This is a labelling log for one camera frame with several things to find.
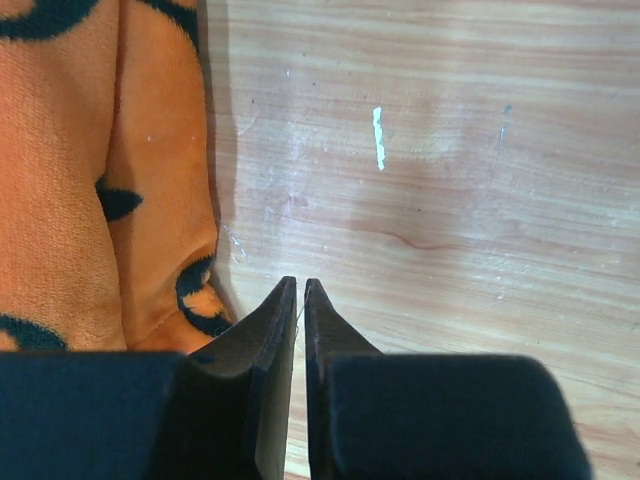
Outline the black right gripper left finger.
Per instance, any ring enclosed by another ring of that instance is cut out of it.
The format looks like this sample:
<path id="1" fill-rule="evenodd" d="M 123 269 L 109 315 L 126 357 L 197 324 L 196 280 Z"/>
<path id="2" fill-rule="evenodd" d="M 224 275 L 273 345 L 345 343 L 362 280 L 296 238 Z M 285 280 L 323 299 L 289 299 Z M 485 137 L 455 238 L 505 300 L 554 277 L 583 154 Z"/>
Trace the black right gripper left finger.
<path id="1" fill-rule="evenodd" d="M 5 479 L 280 479 L 296 281 L 191 355 L 1 357 Z"/>

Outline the orange patterned pillowcase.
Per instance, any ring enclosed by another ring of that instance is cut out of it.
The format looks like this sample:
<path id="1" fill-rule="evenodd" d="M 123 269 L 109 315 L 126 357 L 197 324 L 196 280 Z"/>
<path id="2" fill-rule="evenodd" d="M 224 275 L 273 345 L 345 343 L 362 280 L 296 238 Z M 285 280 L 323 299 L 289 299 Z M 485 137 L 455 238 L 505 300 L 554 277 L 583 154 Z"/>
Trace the orange patterned pillowcase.
<path id="1" fill-rule="evenodd" d="M 1 347 L 191 353 L 231 324 L 194 1 L 1 5 Z"/>

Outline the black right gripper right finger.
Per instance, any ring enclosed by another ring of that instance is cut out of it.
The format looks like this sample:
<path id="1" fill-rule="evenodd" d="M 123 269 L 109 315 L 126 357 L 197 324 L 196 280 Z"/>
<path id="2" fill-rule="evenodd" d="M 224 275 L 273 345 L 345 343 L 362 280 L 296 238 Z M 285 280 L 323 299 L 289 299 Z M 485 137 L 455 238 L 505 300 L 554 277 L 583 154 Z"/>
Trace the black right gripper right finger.
<path id="1" fill-rule="evenodd" d="M 589 479 L 570 410 L 538 360 L 386 354 L 305 286 L 315 479 Z"/>

